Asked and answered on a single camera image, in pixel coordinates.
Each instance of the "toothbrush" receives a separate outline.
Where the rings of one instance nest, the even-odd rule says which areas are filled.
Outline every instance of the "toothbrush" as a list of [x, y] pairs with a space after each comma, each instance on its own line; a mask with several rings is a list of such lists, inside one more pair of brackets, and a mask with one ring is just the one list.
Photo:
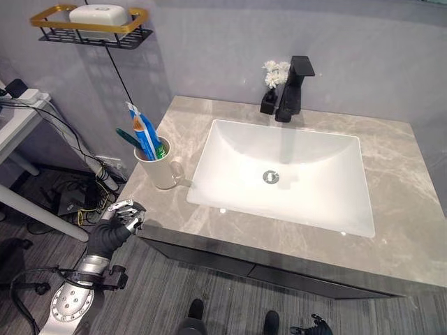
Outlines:
[[123, 131], [120, 128], [116, 128], [115, 129], [117, 134], [126, 142], [128, 142], [129, 144], [132, 144], [135, 148], [142, 150], [141, 144], [139, 143], [139, 141], [137, 139], [135, 139], [132, 135], [130, 135], [129, 133]]

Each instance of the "white pipe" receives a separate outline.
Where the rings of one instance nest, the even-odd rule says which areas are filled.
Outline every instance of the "white pipe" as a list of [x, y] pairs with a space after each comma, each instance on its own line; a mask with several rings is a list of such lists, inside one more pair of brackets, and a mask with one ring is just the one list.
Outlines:
[[[48, 105], [51, 106], [51, 110], [48, 110], [47, 108], [44, 107], [45, 110], [47, 110], [48, 112], [50, 112], [52, 115], [55, 115], [56, 117], [63, 119], [63, 117], [60, 115], [59, 111], [57, 110], [57, 108], [50, 102], [47, 102]], [[76, 140], [76, 137], [74, 136], [73, 132], [70, 130], [69, 127], [67, 127], [65, 124], [63, 124], [62, 122], [60, 122], [58, 119], [56, 119], [53, 116], [50, 116], [46, 113], [40, 113], [41, 116], [45, 119], [47, 119], [48, 121], [50, 121], [52, 124], [54, 124], [58, 129], [59, 129], [59, 133], [61, 134], [61, 136], [65, 139], [65, 141], [72, 146], [74, 152], [97, 174], [97, 175], [101, 175], [103, 174], [103, 182], [105, 185], [108, 186], [108, 188], [110, 188], [112, 191], [116, 191], [118, 190], [118, 185], [117, 183], [115, 183], [115, 181], [112, 179], [112, 177], [107, 173], [107, 171], [103, 171], [103, 167], [101, 166], [101, 164], [90, 157], [86, 157], [82, 154], [82, 152], [84, 152], [86, 155], [94, 157], [94, 155], [85, 147], [84, 142], [82, 141], [82, 139], [80, 138], [80, 136], [78, 135], [78, 139], [79, 139], [79, 147], [81, 148], [82, 152], [80, 152], [79, 150], [77, 150], [78, 148], [78, 141]]]
[[12, 192], [9, 188], [0, 184], [0, 202], [7, 204], [27, 216], [35, 218], [37, 221], [49, 225], [50, 227], [67, 234], [82, 242], [89, 240], [89, 235], [79, 227], [68, 223], [54, 214], [40, 208], [36, 204], [22, 198], [17, 193]]
[[22, 155], [20, 155], [16, 151], [11, 152], [8, 158], [11, 159], [17, 165], [19, 165], [23, 170], [31, 173], [33, 176], [38, 176], [39, 173], [41, 173], [37, 167], [32, 165], [29, 161], [27, 161]]

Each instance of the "sink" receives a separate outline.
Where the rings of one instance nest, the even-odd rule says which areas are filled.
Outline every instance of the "sink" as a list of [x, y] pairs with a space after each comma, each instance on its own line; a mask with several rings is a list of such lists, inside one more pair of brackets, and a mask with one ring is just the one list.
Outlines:
[[214, 120], [187, 201], [373, 237], [355, 136]]

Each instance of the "electrical outlet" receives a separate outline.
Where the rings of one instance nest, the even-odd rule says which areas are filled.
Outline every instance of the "electrical outlet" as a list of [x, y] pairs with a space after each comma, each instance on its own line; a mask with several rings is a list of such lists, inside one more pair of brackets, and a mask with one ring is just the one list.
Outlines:
[[96, 156], [101, 159], [106, 165], [116, 168], [119, 164], [123, 164], [122, 160], [119, 158], [108, 157], [108, 156]]
[[96, 157], [101, 159], [104, 162], [104, 164], [107, 165], [108, 170], [110, 169], [111, 172], [120, 176], [123, 180], [127, 180], [128, 176], [127, 169], [121, 159], [109, 156], [96, 156]]

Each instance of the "sink drain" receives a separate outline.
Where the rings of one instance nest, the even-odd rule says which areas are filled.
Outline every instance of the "sink drain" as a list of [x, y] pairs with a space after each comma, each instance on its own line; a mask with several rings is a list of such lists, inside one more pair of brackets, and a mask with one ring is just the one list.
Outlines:
[[264, 172], [263, 179], [267, 184], [276, 184], [279, 181], [279, 174], [276, 171], [268, 170]]

